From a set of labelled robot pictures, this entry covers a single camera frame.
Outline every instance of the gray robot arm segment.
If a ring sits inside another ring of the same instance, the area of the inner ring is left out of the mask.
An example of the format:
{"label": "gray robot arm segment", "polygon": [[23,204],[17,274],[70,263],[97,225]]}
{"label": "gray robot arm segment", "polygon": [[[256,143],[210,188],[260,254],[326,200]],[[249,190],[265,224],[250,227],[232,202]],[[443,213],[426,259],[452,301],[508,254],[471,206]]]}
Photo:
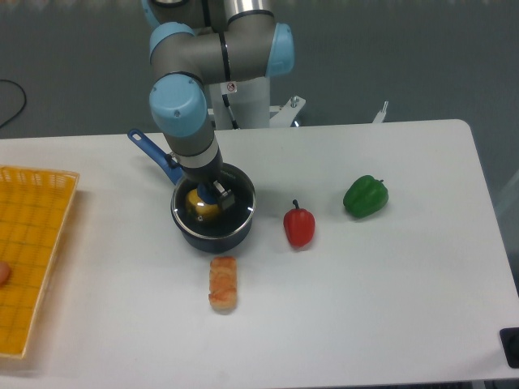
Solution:
{"label": "gray robot arm segment", "polygon": [[[146,10],[159,0],[143,2]],[[184,6],[190,3],[199,2],[188,0]],[[222,165],[204,84],[281,75],[294,65],[291,31],[275,24],[268,5],[267,0],[225,0],[226,32],[196,36],[187,25],[169,22],[152,33],[152,115],[193,181],[212,182]]]}
{"label": "gray robot arm segment", "polygon": [[222,0],[141,0],[146,17],[153,28],[175,21],[191,28],[211,27],[215,31],[227,28]]}

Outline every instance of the white table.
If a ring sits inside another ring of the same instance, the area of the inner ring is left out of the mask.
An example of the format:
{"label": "white table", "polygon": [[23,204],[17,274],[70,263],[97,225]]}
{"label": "white table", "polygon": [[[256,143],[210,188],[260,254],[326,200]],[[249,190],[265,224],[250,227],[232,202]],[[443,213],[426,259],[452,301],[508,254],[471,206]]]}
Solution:
{"label": "white table", "polygon": [[[499,330],[519,304],[470,128],[460,121],[222,131],[255,183],[238,308],[208,304],[212,255],[169,213],[173,185],[124,135],[0,141],[0,164],[81,173],[25,361],[0,387],[274,388],[519,376]],[[165,148],[159,134],[151,138]],[[388,206],[343,211],[372,174]],[[310,248],[282,227],[315,216]]]}

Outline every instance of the orange object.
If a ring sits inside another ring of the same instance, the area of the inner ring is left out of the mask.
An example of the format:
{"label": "orange object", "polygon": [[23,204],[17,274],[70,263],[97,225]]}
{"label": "orange object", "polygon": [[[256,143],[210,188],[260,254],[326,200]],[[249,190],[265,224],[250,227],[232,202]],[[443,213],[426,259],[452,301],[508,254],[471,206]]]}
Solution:
{"label": "orange object", "polygon": [[238,300],[236,259],[216,257],[209,273],[209,302],[215,310],[232,310]]}
{"label": "orange object", "polygon": [[0,357],[21,358],[49,279],[78,173],[0,165]]}
{"label": "orange object", "polygon": [[11,268],[7,262],[0,261],[0,286],[2,286],[11,273]]}

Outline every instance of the saucepan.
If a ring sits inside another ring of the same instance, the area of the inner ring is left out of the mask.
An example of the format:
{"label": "saucepan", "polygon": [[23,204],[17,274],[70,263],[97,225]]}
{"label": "saucepan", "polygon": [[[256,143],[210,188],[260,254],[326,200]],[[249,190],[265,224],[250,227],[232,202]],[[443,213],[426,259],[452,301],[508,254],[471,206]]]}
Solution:
{"label": "saucepan", "polygon": [[187,203],[190,192],[196,190],[198,184],[186,179],[182,168],[171,155],[165,153],[140,130],[131,130],[128,138],[152,158],[175,185],[171,198],[171,216],[189,244],[208,253],[220,254],[245,239],[251,230],[256,197],[252,181],[242,170],[223,164],[219,181],[224,188],[233,191],[235,203],[217,217],[203,220],[193,215]]}

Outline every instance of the yellow basket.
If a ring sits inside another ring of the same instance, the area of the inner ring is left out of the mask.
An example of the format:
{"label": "yellow basket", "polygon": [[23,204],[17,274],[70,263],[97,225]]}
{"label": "yellow basket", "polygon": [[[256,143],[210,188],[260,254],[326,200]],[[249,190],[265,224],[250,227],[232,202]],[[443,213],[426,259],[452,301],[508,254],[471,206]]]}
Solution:
{"label": "yellow basket", "polygon": [[0,165],[0,357],[22,358],[78,173]]}

